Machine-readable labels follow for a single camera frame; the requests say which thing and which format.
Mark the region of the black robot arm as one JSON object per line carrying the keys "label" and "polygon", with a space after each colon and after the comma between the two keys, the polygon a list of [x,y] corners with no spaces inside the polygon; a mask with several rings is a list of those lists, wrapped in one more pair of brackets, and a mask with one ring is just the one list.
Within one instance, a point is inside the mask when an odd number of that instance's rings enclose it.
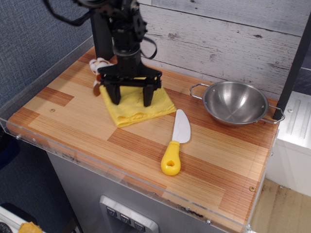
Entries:
{"label": "black robot arm", "polygon": [[147,23],[141,17],[139,3],[136,0],[80,0],[78,4],[98,11],[110,20],[117,64],[102,67],[98,72],[111,101],[119,104],[121,86],[141,87],[144,106],[150,106],[154,91],[161,87],[162,73],[141,61],[144,55],[140,49],[141,42],[152,40],[145,37]]}

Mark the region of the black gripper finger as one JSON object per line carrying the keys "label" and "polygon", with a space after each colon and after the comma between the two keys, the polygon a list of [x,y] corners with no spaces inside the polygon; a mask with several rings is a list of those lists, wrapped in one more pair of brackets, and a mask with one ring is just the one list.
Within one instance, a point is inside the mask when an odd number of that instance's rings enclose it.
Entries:
{"label": "black gripper finger", "polygon": [[115,105],[119,105],[120,100],[121,100],[120,86],[116,84],[112,84],[112,85],[106,85],[105,88],[111,101]]}
{"label": "black gripper finger", "polygon": [[143,87],[143,100],[144,100],[145,107],[148,107],[151,105],[153,93],[154,93],[154,87],[152,85]]}

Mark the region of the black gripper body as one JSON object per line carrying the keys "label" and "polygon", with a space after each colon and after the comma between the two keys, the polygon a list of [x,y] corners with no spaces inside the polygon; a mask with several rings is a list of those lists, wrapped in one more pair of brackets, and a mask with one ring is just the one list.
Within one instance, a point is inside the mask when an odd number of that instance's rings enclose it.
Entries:
{"label": "black gripper body", "polygon": [[119,89],[121,86],[148,87],[153,90],[161,87],[162,73],[145,66],[140,53],[131,56],[118,56],[117,63],[98,69],[101,84],[109,89]]}

